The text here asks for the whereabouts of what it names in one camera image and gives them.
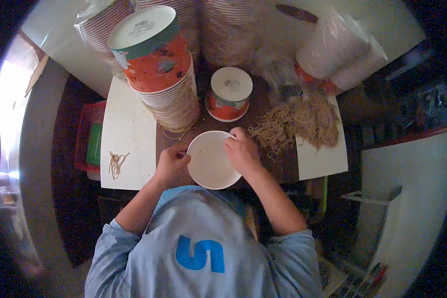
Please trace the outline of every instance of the person's left hand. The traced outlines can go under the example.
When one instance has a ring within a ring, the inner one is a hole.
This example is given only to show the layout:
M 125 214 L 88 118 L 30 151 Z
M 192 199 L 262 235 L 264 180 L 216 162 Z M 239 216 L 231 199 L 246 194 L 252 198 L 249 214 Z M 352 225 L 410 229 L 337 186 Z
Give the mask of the person's left hand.
M 164 149 L 159 157 L 155 179 L 169 186 L 177 177 L 187 170 L 191 156 L 186 154 L 187 145 L 179 144 Z

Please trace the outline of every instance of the dark table surface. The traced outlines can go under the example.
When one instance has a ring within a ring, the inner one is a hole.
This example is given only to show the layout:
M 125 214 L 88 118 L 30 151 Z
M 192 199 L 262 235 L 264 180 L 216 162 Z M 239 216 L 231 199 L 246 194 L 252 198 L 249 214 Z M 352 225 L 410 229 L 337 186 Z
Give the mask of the dark table surface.
M 162 131 L 160 126 L 157 126 L 156 130 L 156 164 L 159 162 L 159 156 L 161 155 L 162 150 L 171 147 L 175 144 L 184 143 L 189 145 L 191 141 L 199 134 L 210 131 L 210 130 L 222 130 L 229 132 L 234 127 L 242 127 L 245 130 L 250 126 L 256 126 L 257 117 L 263 116 L 267 110 L 270 109 L 270 104 L 268 102 L 267 96 L 267 86 L 263 80 L 258 78 L 252 78 L 254 83 L 254 89 L 250 95 L 250 104 L 248 107 L 247 113 L 239 120 L 232 123 L 220 122 L 212 118 L 208 111 L 205 109 L 203 105 L 204 98 L 201 99 L 201 116 L 198 122 L 188 130 L 182 137 L 182 133 L 170 133 L 168 131 Z M 262 165 L 278 180 L 280 183 L 289 183 L 296 182 L 299 180 L 298 175 L 298 158 L 297 158 L 297 146 L 293 144 L 291 150 L 286 153 L 281 154 L 278 157 L 277 161 L 274 162 L 270 158 L 268 158 L 266 149 L 263 149 L 258 142 L 256 142 L 259 146 L 259 153 L 262 161 Z M 241 187 L 249 187 L 247 182 L 241 178 L 237 183 L 235 183 L 232 188 L 241 188 Z

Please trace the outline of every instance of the light blue shirt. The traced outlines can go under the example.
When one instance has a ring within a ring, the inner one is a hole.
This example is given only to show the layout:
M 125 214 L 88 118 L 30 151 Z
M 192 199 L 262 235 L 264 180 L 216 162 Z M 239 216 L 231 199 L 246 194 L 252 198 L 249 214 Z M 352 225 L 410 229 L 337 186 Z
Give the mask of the light blue shirt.
M 256 241 L 235 197 L 165 191 L 141 236 L 113 220 L 96 243 L 85 297 L 321 297 L 310 230 Z

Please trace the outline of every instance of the white paper sheet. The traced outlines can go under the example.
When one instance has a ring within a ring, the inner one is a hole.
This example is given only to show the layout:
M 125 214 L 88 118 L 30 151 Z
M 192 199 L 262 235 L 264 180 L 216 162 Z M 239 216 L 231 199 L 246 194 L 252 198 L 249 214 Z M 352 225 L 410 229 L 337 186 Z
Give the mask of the white paper sheet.
M 329 96 L 328 101 L 337 107 L 336 97 Z M 300 180 L 333 175 L 347 171 L 346 141 L 343 125 L 338 126 L 339 140 L 336 147 L 321 147 L 319 151 L 300 137 L 297 140 L 298 172 Z
M 119 178 L 109 173 L 110 153 L 126 154 Z M 140 190 L 156 170 L 156 121 L 125 81 L 112 79 L 101 138 L 101 187 Z

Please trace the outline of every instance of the white paper bowl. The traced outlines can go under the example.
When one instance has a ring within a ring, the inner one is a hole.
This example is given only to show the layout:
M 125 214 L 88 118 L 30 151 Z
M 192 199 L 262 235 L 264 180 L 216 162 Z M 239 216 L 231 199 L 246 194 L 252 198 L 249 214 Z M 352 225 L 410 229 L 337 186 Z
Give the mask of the white paper bowl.
M 187 154 L 191 162 L 187 166 L 191 178 L 208 189 L 224 189 L 237 182 L 240 175 L 230 164 L 224 149 L 224 141 L 231 134 L 213 130 L 199 134 L 189 145 Z

